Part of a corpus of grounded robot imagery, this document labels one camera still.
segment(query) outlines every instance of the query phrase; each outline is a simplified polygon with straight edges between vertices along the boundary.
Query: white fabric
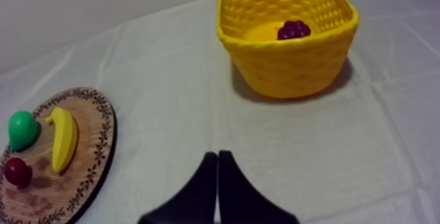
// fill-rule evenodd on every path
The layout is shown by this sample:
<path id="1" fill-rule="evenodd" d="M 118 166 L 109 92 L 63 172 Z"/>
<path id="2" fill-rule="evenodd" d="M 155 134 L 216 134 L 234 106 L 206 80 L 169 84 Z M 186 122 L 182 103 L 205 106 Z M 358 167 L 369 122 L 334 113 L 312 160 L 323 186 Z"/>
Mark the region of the white fabric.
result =
<path id="1" fill-rule="evenodd" d="M 79 223 L 135 223 L 220 149 L 303 223 L 440 223 L 438 1 L 351 0 L 351 78 L 297 102 L 260 98 L 234 72 L 215 0 L 150 14 L 0 75 L 2 145 L 17 109 L 91 86 L 113 102 L 119 137 Z"/>

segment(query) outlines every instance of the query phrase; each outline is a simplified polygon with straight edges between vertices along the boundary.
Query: yellow banana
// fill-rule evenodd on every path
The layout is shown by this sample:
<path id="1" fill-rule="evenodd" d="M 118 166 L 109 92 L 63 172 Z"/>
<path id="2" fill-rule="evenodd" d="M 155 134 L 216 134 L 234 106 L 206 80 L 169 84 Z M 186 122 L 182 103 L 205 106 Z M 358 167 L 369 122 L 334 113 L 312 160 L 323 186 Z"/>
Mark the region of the yellow banana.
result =
<path id="1" fill-rule="evenodd" d="M 55 124 L 54 147 L 52 149 L 52 169 L 60 173 L 72 160 L 73 153 L 78 143 L 77 123 L 70 112 L 56 107 L 49 117 L 49 124 Z"/>

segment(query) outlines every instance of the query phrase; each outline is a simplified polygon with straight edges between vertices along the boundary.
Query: woven plastic basket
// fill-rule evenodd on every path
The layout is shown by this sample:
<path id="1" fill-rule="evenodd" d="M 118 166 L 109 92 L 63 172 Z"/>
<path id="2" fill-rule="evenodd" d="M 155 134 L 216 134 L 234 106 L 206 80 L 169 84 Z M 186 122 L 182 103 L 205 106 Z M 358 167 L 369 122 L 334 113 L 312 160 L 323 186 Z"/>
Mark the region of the woven plastic basket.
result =
<path id="1" fill-rule="evenodd" d="M 312 34 L 277 41 L 287 20 Z M 347 0 L 218 0 L 217 33 L 246 82 L 273 98 L 329 86 L 346 59 L 359 14 Z"/>

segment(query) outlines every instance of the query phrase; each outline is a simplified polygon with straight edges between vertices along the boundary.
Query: red apple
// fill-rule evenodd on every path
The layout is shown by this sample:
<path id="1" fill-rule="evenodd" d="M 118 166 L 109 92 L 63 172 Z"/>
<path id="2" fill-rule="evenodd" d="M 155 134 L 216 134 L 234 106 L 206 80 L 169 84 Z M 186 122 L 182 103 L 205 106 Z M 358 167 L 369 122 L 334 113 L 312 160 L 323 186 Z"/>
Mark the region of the red apple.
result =
<path id="1" fill-rule="evenodd" d="M 29 185 L 32 179 L 32 169 L 17 157 L 12 157 L 5 164 L 5 177 L 9 183 L 24 188 Z"/>

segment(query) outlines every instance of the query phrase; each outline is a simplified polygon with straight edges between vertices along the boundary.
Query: wooden board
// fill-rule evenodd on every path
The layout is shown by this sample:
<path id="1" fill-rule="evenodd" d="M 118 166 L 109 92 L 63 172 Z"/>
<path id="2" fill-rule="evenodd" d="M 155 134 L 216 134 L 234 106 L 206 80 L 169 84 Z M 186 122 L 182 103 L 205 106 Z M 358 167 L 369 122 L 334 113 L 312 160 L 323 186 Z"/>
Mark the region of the wooden board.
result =
<path id="1" fill-rule="evenodd" d="M 45 122 L 55 107 L 71 112 L 79 131 L 77 150 L 62 175 L 52 171 L 54 125 Z M 72 223 L 99 191 L 115 149 L 116 120 L 108 99 L 97 90 L 61 92 L 33 111 L 41 125 L 36 143 L 22 153 L 5 149 L 0 164 L 0 223 Z M 20 157 L 32 167 L 32 181 L 17 189 L 3 175 L 6 161 Z"/>

